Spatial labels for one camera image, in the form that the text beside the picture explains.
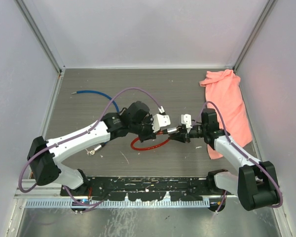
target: pink towel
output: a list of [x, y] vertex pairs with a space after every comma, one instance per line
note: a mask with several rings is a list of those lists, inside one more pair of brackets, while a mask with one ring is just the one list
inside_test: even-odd
[[[252, 141], [252, 137], [239, 82], [240, 77], [236, 76], [233, 70], [225, 70], [224, 72], [207, 72], [205, 80], [199, 84], [206, 87], [206, 101], [212, 101], [217, 105], [227, 131], [241, 147], [244, 147]], [[217, 119], [222, 128], [219, 116]], [[210, 146], [207, 146], [207, 150], [211, 159], [222, 157]]]

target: gray table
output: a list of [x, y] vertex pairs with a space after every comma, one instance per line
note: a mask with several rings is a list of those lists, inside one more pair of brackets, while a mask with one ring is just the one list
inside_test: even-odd
[[[206, 70], [201, 69], [66, 70], [47, 138], [59, 137], [91, 124], [108, 103], [107, 98], [96, 94], [71, 95], [77, 90], [98, 90], [114, 96], [126, 87], [140, 87], [158, 99], [170, 115], [172, 126], [177, 126], [181, 114], [191, 114], [194, 118], [199, 114], [205, 101], [205, 88], [199, 86], [199, 81], [205, 75]], [[127, 91], [116, 102], [122, 108], [137, 100], [146, 103], [153, 114], [158, 112], [154, 102], [139, 91]], [[236, 172], [225, 158], [210, 160], [202, 139], [194, 139], [189, 144], [170, 141], [158, 149], [138, 152], [130, 148], [135, 137], [128, 134], [109, 142], [93, 156], [81, 151], [63, 163], [71, 168], [80, 168], [87, 175], [100, 176], [204, 177], [208, 171], [221, 168]], [[166, 136], [158, 136], [156, 141], [136, 145], [150, 146], [164, 139]], [[251, 144], [245, 149], [254, 153]]]

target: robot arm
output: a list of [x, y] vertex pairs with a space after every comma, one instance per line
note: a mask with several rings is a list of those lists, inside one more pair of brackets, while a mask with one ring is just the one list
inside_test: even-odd
[[[170, 118], [161, 110], [160, 114], [150, 115], [148, 106], [137, 101], [120, 113], [107, 113], [101, 122], [89, 131], [94, 123], [62, 137], [46, 141], [43, 137], [38, 137], [33, 140], [28, 159], [40, 150], [56, 144], [56, 147], [44, 152], [30, 164], [37, 185], [57, 183], [68, 186], [75, 194], [85, 193], [89, 187], [88, 179], [82, 170], [73, 170], [63, 165], [65, 159], [92, 145], [124, 137], [129, 132], [137, 134], [140, 141], [155, 139], [161, 127], [170, 125]], [[75, 138], [85, 131], [88, 131], [85, 135]], [[58, 145], [68, 138], [72, 139]]]
[[169, 134], [169, 139], [180, 142], [190, 142], [191, 138], [204, 138], [205, 143], [222, 154], [238, 170], [238, 176], [225, 169], [209, 172], [207, 184], [211, 191], [221, 193], [222, 190], [227, 190], [237, 195], [246, 210], [279, 202], [274, 185], [250, 159], [260, 164], [278, 183], [274, 165], [269, 161], [261, 162], [247, 153], [233, 140], [230, 134], [229, 141], [224, 130], [219, 128], [214, 109], [204, 109], [202, 123], [196, 123], [196, 125], [192, 125], [190, 115], [182, 115], [180, 126], [176, 129], [164, 130], [163, 133]]

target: folded cloth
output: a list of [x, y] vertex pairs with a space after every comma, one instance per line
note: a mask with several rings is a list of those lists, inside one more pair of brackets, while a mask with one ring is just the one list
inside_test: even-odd
[[[207, 72], [206, 79], [200, 81], [200, 85], [205, 88], [206, 101], [214, 102], [222, 114], [227, 131], [232, 138], [244, 147], [252, 141], [249, 122], [246, 114], [246, 107], [242, 100], [239, 88], [240, 77], [233, 73], [233, 70], [223, 72]], [[222, 121], [219, 116], [217, 119], [222, 128]], [[221, 154], [207, 146], [208, 154], [211, 159], [222, 157]]]

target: blue cable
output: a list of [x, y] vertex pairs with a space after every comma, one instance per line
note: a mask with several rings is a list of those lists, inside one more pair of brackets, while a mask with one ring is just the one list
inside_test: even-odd
[[[109, 96], [106, 95], [105, 93], [100, 92], [100, 91], [96, 91], [96, 90], [79, 90], [79, 91], [76, 91], [76, 92], [74, 92], [74, 93], [72, 93], [72, 94], [80, 94], [80, 93], [94, 93], [94, 94], [98, 94], [98, 95], [103, 95], [103, 96], [107, 97], [109, 100], [112, 99], [111, 97], [109, 97]], [[116, 111], [119, 113], [119, 108], [118, 108], [116, 102], [113, 101], [113, 104], [114, 104], [114, 106], [115, 106], [115, 108], [116, 108]]]

